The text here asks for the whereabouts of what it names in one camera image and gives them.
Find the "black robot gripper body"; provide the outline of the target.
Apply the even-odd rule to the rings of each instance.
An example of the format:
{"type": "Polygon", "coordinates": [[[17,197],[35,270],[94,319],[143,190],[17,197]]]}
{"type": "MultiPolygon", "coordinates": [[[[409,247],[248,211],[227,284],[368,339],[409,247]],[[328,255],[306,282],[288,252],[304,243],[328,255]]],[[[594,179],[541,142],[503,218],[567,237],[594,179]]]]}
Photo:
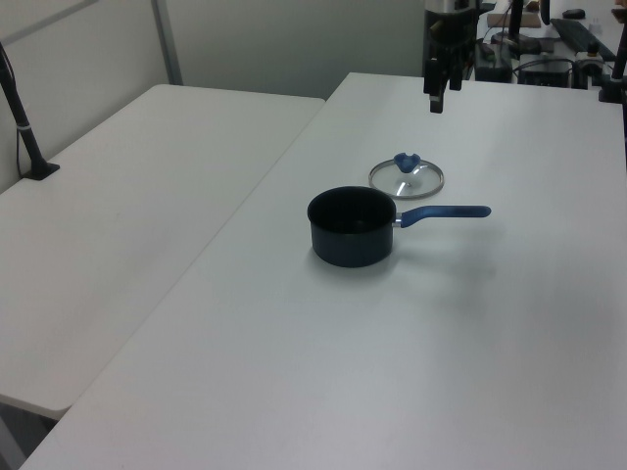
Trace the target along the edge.
{"type": "Polygon", "coordinates": [[[424,61],[454,53],[466,59],[476,40],[479,2],[432,0],[424,8],[424,61]]]}

